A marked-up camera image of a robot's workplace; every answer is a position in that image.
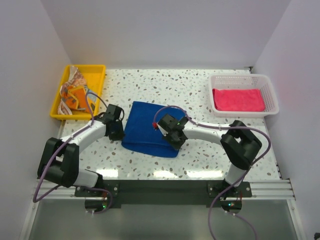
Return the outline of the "blue towel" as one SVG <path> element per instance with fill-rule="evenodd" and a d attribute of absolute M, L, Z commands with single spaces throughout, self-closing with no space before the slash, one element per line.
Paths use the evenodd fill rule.
<path fill-rule="evenodd" d="M 130 151 L 153 157 L 175 158 L 175 150 L 162 138 L 162 133 L 153 127 L 154 116 L 162 105 L 134 101 L 125 125 L 121 145 Z"/>

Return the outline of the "pink microfiber towel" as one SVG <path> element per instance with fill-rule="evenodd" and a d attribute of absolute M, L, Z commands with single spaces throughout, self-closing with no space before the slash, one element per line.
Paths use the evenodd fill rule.
<path fill-rule="evenodd" d="M 226 112 L 263 112 L 265 103 L 259 89 L 212 89 L 214 106 Z"/>

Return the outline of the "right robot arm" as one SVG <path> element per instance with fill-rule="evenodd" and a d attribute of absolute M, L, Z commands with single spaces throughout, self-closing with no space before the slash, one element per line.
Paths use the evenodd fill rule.
<path fill-rule="evenodd" d="M 239 120 L 231 125 L 192 123 L 185 116 L 178 120 L 166 114 L 153 126 L 175 150 L 179 150 L 187 140 L 202 140 L 222 146 L 230 161 L 222 189 L 231 197 L 241 190 L 244 175 L 262 148 L 261 141 Z"/>

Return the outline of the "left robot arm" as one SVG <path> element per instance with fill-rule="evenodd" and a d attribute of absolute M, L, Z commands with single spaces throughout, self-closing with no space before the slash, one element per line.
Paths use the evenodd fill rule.
<path fill-rule="evenodd" d="M 97 172 L 80 168 L 80 153 L 95 141 L 108 137 L 121 141 L 124 136 L 122 120 L 124 110 L 109 104 L 105 112 L 93 117 L 85 126 L 73 134 L 47 140 L 37 170 L 37 177 L 59 186 L 86 187 L 92 196 L 104 190 L 103 176 Z"/>

